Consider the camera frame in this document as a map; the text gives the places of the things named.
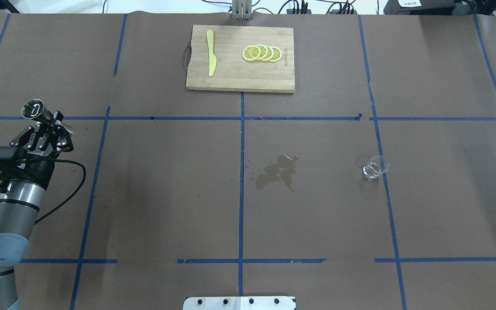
cutting board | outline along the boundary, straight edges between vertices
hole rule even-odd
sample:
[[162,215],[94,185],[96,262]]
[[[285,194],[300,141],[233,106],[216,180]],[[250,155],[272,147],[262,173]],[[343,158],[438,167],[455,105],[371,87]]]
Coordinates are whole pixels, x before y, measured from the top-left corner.
[[[217,57],[212,77],[208,76],[208,29],[214,31]],[[256,44],[279,47],[283,51],[282,59],[275,63],[244,60],[243,49]],[[191,48],[188,90],[266,93],[293,93],[295,90],[292,28],[194,25]]]

glass cup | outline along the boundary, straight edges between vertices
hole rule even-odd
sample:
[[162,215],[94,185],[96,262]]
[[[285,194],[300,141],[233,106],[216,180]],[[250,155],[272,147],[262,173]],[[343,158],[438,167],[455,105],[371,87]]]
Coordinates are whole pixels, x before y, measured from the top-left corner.
[[384,156],[374,156],[363,167],[363,174],[369,179],[376,179],[388,169],[390,169],[390,162]]

yellow knife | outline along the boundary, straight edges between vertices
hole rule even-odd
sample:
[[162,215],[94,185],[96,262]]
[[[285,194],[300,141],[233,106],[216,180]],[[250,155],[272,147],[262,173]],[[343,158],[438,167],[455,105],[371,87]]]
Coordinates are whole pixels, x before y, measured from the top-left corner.
[[209,67],[208,76],[213,76],[215,72],[215,67],[217,66],[217,57],[213,53],[213,30],[208,29],[206,31],[206,39],[208,40],[208,55],[209,55]]

lemon slice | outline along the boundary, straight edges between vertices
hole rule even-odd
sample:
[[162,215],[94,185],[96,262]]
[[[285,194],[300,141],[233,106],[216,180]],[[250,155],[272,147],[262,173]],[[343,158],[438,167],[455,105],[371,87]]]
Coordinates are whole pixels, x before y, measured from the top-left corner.
[[271,49],[273,50],[273,57],[269,59],[269,62],[277,62],[281,60],[282,58],[282,49],[279,49],[276,46],[271,46]]
[[269,50],[267,49],[267,45],[258,44],[257,46],[261,50],[260,57],[258,57],[257,60],[262,60],[262,59],[266,58],[267,54],[269,53]]
[[254,61],[260,57],[261,49],[256,45],[248,45],[242,51],[242,58],[246,61]]
[[275,51],[268,45],[266,45],[265,48],[267,49],[267,57],[265,57],[261,61],[270,61],[271,59],[273,59],[273,55],[275,54]]

water spill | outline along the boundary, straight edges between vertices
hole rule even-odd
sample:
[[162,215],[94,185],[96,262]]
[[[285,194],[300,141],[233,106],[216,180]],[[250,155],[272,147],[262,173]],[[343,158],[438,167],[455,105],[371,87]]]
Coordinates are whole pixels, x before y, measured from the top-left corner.
[[277,162],[269,161],[269,165],[263,169],[256,180],[256,189],[263,189],[267,184],[273,182],[284,183],[292,192],[292,175],[296,173],[296,161],[298,157],[280,155]]

